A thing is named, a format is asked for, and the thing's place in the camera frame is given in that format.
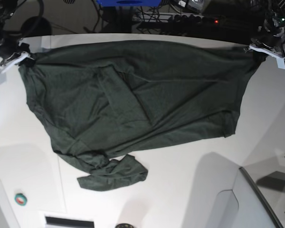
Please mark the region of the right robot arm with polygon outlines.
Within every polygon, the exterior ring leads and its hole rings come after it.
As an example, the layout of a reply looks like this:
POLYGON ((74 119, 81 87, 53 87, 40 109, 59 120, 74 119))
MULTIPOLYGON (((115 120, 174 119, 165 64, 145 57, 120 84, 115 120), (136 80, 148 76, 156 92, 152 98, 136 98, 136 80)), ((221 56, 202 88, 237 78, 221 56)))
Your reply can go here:
POLYGON ((29 44, 21 43, 39 24, 44 13, 44 2, 38 0, 39 12, 33 25, 25 32, 9 32, 4 30, 6 20, 25 3, 17 0, 0 0, 0 75, 5 74, 12 66, 23 62, 25 59, 34 60, 31 57, 29 44))

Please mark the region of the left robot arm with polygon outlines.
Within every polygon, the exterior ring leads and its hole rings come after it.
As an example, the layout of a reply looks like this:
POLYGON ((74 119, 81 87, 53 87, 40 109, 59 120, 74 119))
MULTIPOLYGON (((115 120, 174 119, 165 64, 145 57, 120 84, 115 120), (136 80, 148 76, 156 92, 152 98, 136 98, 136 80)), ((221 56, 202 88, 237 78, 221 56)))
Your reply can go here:
POLYGON ((285 0, 257 0, 253 6, 263 11, 264 20, 246 51, 265 53, 285 63, 285 0))

